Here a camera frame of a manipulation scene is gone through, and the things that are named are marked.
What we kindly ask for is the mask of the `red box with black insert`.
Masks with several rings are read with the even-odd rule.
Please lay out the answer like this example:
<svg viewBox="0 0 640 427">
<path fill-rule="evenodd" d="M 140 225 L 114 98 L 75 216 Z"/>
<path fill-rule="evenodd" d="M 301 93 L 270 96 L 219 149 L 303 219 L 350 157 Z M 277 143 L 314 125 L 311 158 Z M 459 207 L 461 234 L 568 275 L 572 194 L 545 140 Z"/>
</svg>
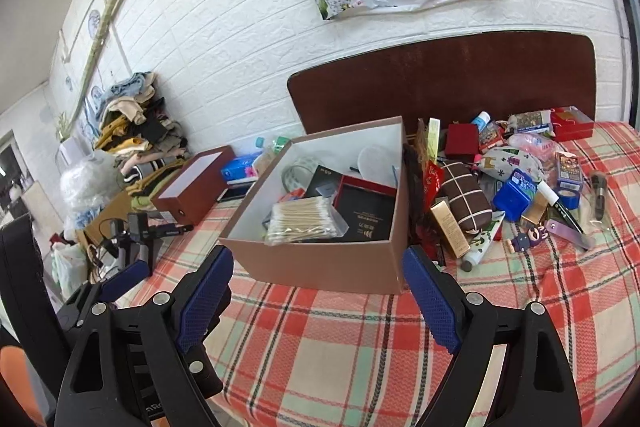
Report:
<svg viewBox="0 0 640 427">
<path fill-rule="evenodd" d="M 348 225 L 341 242 L 387 241 L 392 229 L 396 188 L 342 176 L 333 206 Z"/>
</svg>

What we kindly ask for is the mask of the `red playing card box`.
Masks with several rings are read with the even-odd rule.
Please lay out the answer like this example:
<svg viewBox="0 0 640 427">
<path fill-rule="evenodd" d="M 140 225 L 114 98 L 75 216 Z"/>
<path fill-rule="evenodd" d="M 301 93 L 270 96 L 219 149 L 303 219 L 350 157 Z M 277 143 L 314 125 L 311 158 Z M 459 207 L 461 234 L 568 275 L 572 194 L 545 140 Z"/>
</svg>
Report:
<svg viewBox="0 0 640 427">
<path fill-rule="evenodd" d="M 501 124 L 490 122 L 478 136 L 478 147 L 480 151 L 485 154 L 492 148 L 503 146 L 504 143 L 506 143 L 503 135 L 504 129 Z"/>
</svg>

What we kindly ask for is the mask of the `brown box lid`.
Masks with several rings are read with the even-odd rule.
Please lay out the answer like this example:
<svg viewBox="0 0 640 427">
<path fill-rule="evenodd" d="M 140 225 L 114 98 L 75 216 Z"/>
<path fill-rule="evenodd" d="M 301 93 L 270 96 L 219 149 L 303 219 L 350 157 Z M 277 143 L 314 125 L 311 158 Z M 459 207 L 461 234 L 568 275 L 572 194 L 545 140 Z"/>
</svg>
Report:
<svg viewBox="0 0 640 427">
<path fill-rule="evenodd" d="M 198 225 L 227 188 L 222 168 L 235 158 L 229 145 L 193 156 L 151 202 L 160 215 L 179 225 Z"/>
</svg>

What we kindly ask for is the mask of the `white smartphone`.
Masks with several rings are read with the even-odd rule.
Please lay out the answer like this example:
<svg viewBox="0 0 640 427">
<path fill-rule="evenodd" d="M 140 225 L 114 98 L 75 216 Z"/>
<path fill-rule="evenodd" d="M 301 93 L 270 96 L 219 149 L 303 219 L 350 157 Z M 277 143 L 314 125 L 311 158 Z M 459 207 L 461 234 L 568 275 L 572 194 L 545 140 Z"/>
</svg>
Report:
<svg viewBox="0 0 640 427">
<path fill-rule="evenodd" d="M 253 187 L 253 182 L 232 184 L 224 189 L 218 196 L 217 202 L 229 202 L 229 200 L 243 199 Z"/>
</svg>

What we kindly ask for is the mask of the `blue plastic case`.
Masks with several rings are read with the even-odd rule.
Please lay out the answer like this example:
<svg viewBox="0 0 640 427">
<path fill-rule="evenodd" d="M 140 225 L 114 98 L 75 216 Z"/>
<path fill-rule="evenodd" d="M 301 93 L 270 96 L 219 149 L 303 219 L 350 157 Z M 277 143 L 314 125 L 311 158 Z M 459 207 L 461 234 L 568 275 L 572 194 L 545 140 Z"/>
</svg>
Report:
<svg viewBox="0 0 640 427">
<path fill-rule="evenodd" d="M 536 194 L 537 184 L 534 180 L 522 170 L 514 169 L 499 188 L 492 205 L 495 210 L 504 212 L 504 219 L 516 222 L 533 204 Z"/>
</svg>

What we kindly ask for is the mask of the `large cardboard storage box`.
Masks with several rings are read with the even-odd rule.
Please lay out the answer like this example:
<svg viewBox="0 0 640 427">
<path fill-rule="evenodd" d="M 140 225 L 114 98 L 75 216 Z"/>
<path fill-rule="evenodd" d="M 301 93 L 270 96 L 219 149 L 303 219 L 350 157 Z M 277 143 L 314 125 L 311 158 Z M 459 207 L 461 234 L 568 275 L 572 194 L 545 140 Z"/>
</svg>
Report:
<svg viewBox="0 0 640 427">
<path fill-rule="evenodd" d="M 243 199 L 220 243 L 258 281 L 400 293 L 405 142 L 399 117 L 291 141 Z"/>
</svg>

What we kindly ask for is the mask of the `blue tissue pack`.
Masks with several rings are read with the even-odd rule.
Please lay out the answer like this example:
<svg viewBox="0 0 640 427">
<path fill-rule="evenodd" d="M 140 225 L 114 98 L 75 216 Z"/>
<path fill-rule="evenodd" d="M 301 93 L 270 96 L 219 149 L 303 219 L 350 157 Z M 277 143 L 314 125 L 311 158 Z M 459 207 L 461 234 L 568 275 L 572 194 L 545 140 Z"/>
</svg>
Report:
<svg viewBox="0 0 640 427">
<path fill-rule="evenodd" d="M 220 170 L 221 176 L 227 183 L 256 179 L 258 177 L 258 171 L 255 167 L 255 162 L 259 157 L 260 153 L 235 157 Z"/>
</svg>

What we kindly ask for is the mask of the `printed fabric pouch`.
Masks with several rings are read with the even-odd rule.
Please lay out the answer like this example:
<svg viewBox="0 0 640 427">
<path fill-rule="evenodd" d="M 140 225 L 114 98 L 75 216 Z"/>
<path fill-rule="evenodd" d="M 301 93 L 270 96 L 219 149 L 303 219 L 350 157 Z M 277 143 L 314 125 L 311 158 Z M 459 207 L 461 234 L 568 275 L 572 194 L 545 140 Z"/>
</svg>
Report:
<svg viewBox="0 0 640 427">
<path fill-rule="evenodd" d="M 480 172 L 501 182 L 510 178 L 515 169 L 524 172 L 534 182 L 546 179 L 541 161 L 525 150 L 500 146 L 488 150 L 480 159 L 475 161 L 475 167 Z"/>
</svg>

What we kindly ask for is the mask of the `patterned tape roll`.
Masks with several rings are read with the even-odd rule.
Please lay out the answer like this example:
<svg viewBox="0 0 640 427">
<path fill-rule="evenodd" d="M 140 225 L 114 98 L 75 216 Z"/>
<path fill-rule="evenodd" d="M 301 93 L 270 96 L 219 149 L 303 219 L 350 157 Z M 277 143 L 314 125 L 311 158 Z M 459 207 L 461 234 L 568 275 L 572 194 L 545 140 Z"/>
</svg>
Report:
<svg viewBox="0 0 640 427">
<path fill-rule="evenodd" d="M 296 159 L 291 165 L 285 167 L 281 176 L 285 191 L 288 193 L 296 190 L 306 192 L 318 165 L 316 158 L 305 156 Z"/>
</svg>

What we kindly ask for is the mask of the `black box in storage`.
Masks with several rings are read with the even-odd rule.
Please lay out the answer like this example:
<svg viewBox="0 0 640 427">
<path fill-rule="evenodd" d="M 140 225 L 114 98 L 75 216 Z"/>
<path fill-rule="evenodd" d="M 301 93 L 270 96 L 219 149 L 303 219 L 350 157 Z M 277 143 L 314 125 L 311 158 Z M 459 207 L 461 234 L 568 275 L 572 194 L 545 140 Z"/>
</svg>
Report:
<svg viewBox="0 0 640 427">
<path fill-rule="evenodd" d="M 304 197 L 325 197 L 334 199 L 334 196 L 342 182 L 342 178 L 343 175 L 340 172 L 319 165 L 316 170 L 314 170 L 314 174 L 306 188 Z"/>
</svg>

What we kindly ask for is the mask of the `pile of folded clothes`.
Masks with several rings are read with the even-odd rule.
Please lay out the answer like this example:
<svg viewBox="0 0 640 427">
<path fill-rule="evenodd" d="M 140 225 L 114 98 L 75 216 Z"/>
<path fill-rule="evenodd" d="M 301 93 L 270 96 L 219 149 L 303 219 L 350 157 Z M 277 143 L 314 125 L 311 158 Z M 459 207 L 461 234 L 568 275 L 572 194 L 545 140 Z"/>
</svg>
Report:
<svg viewBox="0 0 640 427">
<path fill-rule="evenodd" d="M 96 101 L 93 150 L 111 155 L 124 191 L 149 198 L 189 159 L 188 139 L 157 93 L 155 72 L 136 72 Z"/>
</svg>

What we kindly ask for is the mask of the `blue white tube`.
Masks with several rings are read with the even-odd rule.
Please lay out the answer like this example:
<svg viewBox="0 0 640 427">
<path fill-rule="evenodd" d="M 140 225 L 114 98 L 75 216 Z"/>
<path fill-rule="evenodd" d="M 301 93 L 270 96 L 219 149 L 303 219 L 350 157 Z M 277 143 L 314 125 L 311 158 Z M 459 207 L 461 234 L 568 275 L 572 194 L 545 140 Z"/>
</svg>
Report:
<svg viewBox="0 0 640 427">
<path fill-rule="evenodd" d="M 491 117 L 490 115 L 483 110 L 480 112 L 473 120 L 472 124 L 475 124 L 478 132 L 483 132 L 484 129 L 490 124 Z"/>
</svg>

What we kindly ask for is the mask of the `makeup brush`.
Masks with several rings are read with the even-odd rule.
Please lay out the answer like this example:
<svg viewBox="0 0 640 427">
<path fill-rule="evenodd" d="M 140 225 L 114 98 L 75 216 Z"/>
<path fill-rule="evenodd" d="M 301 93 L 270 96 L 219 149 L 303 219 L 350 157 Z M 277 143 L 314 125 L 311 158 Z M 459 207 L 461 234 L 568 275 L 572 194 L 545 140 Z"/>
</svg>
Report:
<svg viewBox="0 0 640 427">
<path fill-rule="evenodd" d="M 593 171 L 590 173 L 590 184 L 594 195 L 594 220 L 601 222 L 605 215 L 608 180 L 603 172 Z"/>
</svg>

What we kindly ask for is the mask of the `red gift box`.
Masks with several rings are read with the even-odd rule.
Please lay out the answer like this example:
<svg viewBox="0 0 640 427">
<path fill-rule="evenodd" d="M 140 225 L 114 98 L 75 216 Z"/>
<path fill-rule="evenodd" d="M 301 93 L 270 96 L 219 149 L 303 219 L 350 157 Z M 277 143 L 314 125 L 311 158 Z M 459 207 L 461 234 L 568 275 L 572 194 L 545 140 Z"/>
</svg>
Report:
<svg viewBox="0 0 640 427">
<path fill-rule="evenodd" d="M 594 122 L 576 106 L 551 109 L 551 124 L 556 142 L 575 141 L 592 137 Z"/>
</svg>

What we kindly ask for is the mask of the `dark brown headboard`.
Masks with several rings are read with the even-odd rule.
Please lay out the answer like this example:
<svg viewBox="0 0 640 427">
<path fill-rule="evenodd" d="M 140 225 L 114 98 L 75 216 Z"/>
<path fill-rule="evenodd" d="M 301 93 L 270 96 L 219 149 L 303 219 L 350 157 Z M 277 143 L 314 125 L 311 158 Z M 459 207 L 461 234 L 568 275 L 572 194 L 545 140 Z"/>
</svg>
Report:
<svg viewBox="0 0 640 427">
<path fill-rule="evenodd" d="M 596 58 L 583 35 L 488 31 L 340 58 L 296 72 L 288 93 L 307 133 L 401 117 L 467 122 L 561 106 L 596 113 Z"/>
</svg>

